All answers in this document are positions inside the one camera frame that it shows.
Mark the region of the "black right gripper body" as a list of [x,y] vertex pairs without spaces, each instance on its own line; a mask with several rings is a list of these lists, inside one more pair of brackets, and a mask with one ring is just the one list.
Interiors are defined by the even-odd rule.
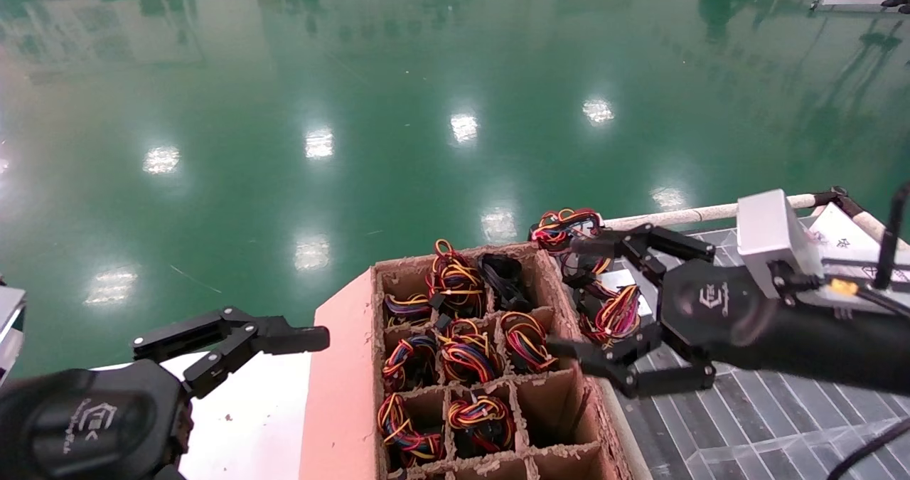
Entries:
[[764,295],[746,267],[686,262],[664,274],[658,315],[696,356],[742,370],[908,395],[908,318]]

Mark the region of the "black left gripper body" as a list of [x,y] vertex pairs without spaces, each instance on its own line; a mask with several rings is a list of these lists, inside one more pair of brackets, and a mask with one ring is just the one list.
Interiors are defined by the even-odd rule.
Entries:
[[193,428],[184,383],[153,361],[2,386],[4,479],[179,479]]

